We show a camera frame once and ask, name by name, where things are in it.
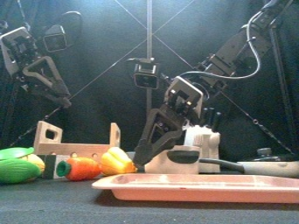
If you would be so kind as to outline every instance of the green toy vegetable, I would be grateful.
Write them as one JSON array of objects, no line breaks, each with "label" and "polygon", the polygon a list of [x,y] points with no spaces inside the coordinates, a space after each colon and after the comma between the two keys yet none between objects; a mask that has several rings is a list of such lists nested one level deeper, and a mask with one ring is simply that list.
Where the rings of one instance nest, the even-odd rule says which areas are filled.
[{"label": "green toy vegetable", "polygon": [[21,158],[33,153],[33,147],[21,148],[15,147],[9,149],[0,150],[0,160],[5,160],[9,158]]},{"label": "green toy vegetable", "polygon": [[17,184],[40,175],[39,166],[23,159],[11,158],[0,161],[0,184]]}]

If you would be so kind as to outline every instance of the pink tray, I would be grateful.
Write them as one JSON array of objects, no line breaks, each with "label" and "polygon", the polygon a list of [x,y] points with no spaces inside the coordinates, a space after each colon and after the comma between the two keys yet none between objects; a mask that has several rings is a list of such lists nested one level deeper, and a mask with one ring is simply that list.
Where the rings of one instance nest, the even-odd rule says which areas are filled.
[{"label": "pink tray", "polygon": [[120,200],[299,203],[299,179],[254,175],[120,174],[95,189]]}]

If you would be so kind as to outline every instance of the black table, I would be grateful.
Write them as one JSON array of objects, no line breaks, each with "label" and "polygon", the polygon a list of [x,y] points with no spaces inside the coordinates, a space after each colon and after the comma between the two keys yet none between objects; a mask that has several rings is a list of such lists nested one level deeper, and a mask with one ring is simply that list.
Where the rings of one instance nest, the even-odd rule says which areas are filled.
[{"label": "black table", "polygon": [[299,223],[299,205],[123,201],[96,181],[0,185],[0,223]]}]

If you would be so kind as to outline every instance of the orange toy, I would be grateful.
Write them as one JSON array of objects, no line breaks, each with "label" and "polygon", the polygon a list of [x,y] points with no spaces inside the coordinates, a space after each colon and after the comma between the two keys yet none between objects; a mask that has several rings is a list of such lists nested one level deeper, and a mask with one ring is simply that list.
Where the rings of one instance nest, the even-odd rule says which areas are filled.
[{"label": "orange toy", "polygon": [[65,176],[68,180],[80,181],[93,179],[101,173],[101,168],[88,157],[71,157],[67,161],[59,162],[56,173],[59,177]]}]

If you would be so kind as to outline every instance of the toy vegetable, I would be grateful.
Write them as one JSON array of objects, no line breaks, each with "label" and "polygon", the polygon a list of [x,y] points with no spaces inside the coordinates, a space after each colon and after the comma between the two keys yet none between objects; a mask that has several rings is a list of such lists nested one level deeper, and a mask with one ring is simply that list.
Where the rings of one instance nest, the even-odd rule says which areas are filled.
[{"label": "toy vegetable", "polygon": [[0,183],[3,184],[17,184],[40,175],[39,166],[23,159],[9,158],[0,161]]},{"label": "toy vegetable", "polygon": [[0,150],[0,184],[17,184],[41,175],[44,162],[32,153],[33,147]]},{"label": "toy vegetable", "polygon": [[67,161],[60,161],[56,168],[59,177],[65,176],[68,180],[80,181],[93,179],[100,173],[99,163],[88,157],[71,157]]},{"label": "toy vegetable", "polygon": [[132,162],[132,159],[128,157],[126,152],[117,147],[109,148],[108,151],[103,154],[100,164],[101,173],[107,176],[136,172],[136,167]]}]

